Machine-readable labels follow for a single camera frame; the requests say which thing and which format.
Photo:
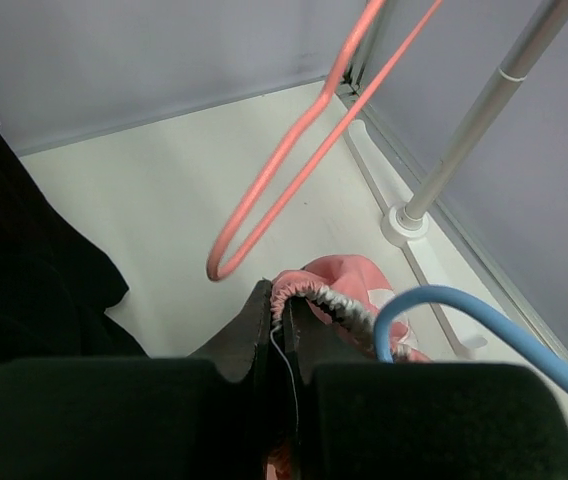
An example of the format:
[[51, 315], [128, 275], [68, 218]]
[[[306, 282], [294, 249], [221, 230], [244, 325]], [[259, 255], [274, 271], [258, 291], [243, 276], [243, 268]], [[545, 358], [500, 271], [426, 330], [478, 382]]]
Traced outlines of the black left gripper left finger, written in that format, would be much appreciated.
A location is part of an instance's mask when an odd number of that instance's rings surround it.
[[0, 479], [263, 479], [271, 285], [185, 358], [0, 366]]

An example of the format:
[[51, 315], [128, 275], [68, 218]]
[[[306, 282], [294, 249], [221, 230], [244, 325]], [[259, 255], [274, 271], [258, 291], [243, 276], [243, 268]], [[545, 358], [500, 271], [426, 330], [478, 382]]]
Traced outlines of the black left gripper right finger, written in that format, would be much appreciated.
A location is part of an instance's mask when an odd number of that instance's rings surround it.
[[568, 425], [531, 370], [378, 363], [288, 301], [297, 479], [568, 479]]

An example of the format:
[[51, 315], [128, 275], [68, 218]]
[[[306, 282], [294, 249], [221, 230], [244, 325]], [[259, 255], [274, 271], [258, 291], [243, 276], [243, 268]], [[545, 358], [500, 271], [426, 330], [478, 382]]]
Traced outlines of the pink patterned shorts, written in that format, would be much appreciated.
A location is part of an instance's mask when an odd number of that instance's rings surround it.
[[[380, 309], [395, 298], [387, 278], [370, 259], [361, 255], [329, 255], [299, 270], [285, 270], [273, 280], [270, 297], [271, 343], [283, 333], [287, 301], [302, 298], [318, 321], [336, 327], [336, 333], [360, 354], [373, 358], [373, 321]], [[395, 320], [390, 333], [391, 354], [399, 363], [431, 360], [415, 347], [417, 337], [406, 316]], [[266, 479], [291, 479], [289, 447], [281, 443], [269, 454]]]

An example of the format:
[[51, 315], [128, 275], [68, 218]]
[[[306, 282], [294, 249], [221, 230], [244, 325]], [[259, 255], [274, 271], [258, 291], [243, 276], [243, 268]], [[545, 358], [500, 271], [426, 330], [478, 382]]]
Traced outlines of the blue hanger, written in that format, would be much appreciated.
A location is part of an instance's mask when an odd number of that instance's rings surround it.
[[393, 361], [390, 331], [400, 314], [422, 304], [442, 304], [460, 311], [491, 331], [568, 394], [568, 363], [479, 298], [459, 289], [427, 285], [408, 290], [379, 312], [373, 325], [373, 347], [381, 362]]

